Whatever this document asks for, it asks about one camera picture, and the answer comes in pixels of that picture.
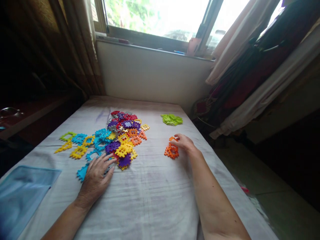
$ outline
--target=forearm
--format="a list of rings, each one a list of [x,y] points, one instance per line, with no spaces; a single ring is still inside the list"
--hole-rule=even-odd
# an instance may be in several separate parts
[[[250,239],[221,186],[196,147],[187,150],[205,238]]]
[[[90,208],[79,207],[72,202],[42,237],[42,240],[73,239],[89,210]]]

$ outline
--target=mattress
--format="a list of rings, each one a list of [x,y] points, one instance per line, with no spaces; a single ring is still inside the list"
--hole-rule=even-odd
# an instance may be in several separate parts
[[[86,159],[69,158],[72,149],[54,154],[63,144],[60,136],[69,131],[91,135],[106,127],[115,110],[130,111],[148,124],[148,140],[135,147],[138,157],[130,167],[124,171],[116,167],[108,189],[93,205],[75,239],[203,239],[188,158],[183,150],[175,160],[164,155],[175,133],[189,136],[202,151],[251,238],[277,239],[179,105],[106,96],[92,96],[1,178],[2,182],[19,165],[62,170],[19,239],[40,239],[80,190],[76,172]],[[183,124],[165,125],[161,114],[180,116]]]

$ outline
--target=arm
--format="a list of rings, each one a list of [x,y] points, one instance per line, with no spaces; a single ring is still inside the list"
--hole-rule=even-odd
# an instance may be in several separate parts
[[[206,240],[250,240],[238,214],[212,174],[201,151],[185,135],[176,134],[179,142],[171,143],[183,148],[190,159],[195,196],[203,234]]]
[[[108,156],[103,154],[98,159],[94,158],[91,161],[76,200],[64,210],[53,226],[42,237],[42,240],[73,239],[90,208],[110,183],[114,167],[104,177],[104,172],[108,166],[116,161],[116,159],[107,161],[110,157],[112,157],[112,154]]]

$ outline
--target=left hand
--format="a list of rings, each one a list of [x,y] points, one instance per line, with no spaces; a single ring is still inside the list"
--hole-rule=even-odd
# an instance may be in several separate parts
[[[86,177],[83,181],[80,192],[75,200],[78,207],[90,209],[96,200],[105,192],[113,175],[114,167],[112,167],[106,176],[104,172],[109,165],[116,162],[117,159],[108,159],[113,154],[106,156],[104,153],[98,159],[94,158],[88,166]]]

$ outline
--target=hand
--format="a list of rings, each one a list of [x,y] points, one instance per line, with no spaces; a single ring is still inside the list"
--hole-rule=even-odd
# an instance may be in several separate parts
[[[88,166],[85,179],[83,181],[80,192],[75,200],[75,204],[79,207],[90,209],[95,201],[105,192],[113,175],[114,167],[112,167],[106,176],[105,171],[117,159],[108,159],[113,154],[106,156],[104,153],[98,159],[94,158]]]
[[[178,134],[175,134],[174,136],[177,137],[176,139],[179,142],[170,141],[170,143],[172,143],[173,145],[176,145],[177,147],[180,147],[180,148],[184,149],[187,152],[192,150],[192,149],[194,149],[194,148],[196,148],[194,146],[193,141],[190,138],[188,138],[186,135],[178,133]]]

